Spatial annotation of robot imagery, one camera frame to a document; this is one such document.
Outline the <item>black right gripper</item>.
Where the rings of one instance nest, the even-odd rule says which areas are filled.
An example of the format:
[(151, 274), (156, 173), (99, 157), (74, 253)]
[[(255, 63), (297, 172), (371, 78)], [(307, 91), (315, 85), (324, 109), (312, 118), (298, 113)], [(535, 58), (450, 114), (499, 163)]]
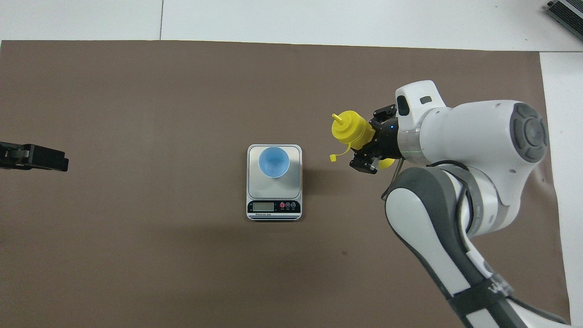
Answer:
[(382, 159), (403, 158), (398, 145), (397, 111), (396, 104), (391, 104), (373, 112), (373, 118), (369, 120), (369, 124), (375, 130), (371, 147), (372, 156), (355, 152), (349, 162), (351, 168), (364, 174), (376, 174)]

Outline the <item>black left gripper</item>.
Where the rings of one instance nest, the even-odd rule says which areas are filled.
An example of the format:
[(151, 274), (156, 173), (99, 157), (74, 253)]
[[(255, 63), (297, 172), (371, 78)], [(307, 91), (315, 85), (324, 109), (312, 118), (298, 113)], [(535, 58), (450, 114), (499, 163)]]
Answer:
[[(21, 165), (24, 157), (25, 166)], [(44, 169), (67, 172), (69, 159), (64, 151), (41, 147), (35, 144), (0, 143), (0, 168), (2, 169)]]

